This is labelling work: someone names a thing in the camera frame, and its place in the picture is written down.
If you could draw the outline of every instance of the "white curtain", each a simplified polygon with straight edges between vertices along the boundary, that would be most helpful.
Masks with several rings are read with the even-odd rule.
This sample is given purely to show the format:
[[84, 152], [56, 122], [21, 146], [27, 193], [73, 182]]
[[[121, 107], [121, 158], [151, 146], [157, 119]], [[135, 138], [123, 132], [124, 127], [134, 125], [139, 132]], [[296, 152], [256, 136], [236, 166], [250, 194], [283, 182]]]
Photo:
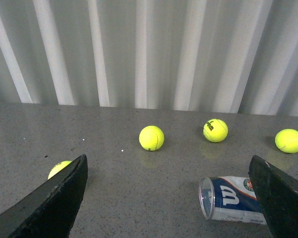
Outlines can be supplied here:
[[0, 0], [0, 101], [298, 116], [298, 0]]

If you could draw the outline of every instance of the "fuzzy tennis ball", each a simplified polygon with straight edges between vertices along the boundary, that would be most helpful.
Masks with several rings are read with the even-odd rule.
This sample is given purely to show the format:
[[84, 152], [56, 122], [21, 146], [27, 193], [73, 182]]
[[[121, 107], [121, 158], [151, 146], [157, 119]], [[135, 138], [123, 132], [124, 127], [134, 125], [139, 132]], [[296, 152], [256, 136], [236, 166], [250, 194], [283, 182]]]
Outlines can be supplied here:
[[71, 163], [71, 161], [63, 161], [63, 162], [60, 162], [57, 165], [55, 165], [52, 168], [52, 170], [50, 171], [48, 179], [50, 179], [51, 177], [53, 177], [54, 175], [56, 175], [59, 171], [61, 171], [62, 169], [64, 169], [70, 163]]
[[164, 134], [159, 127], [149, 125], [140, 132], [139, 142], [144, 149], [155, 151], [163, 145]]
[[285, 153], [298, 152], [298, 131], [284, 129], [277, 133], [275, 143], [278, 149]]
[[227, 137], [227, 124], [220, 119], [211, 119], [203, 127], [203, 135], [211, 142], [220, 142]]

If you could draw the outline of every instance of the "speckled gray surface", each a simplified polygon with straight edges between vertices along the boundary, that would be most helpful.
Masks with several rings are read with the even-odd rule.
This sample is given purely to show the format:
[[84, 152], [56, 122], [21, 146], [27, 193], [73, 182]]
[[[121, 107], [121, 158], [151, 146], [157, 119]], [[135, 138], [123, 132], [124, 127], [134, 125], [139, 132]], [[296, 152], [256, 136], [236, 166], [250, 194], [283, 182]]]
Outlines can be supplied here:
[[[212, 118], [229, 127], [221, 143], [202, 135]], [[138, 142], [150, 124], [165, 134], [155, 152]], [[206, 221], [198, 185], [203, 177], [247, 177], [255, 154], [298, 179], [298, 153], [274, 144], [284, 128], [298, 130], [298, 118], [0, 103], [0, 213], [56, 163], [84, 153], [89, 176], [72, 238], [269, 238], [267, 226]]]

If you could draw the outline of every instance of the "blue and white can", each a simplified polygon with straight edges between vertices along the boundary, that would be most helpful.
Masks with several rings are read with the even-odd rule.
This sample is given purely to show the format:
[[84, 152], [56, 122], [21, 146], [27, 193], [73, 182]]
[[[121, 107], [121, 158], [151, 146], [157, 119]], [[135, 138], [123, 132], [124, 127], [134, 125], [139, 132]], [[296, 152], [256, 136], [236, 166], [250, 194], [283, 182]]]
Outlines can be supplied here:
[[204, 178], [199, 197], [207, 220], [267, 224], [249, 178]]

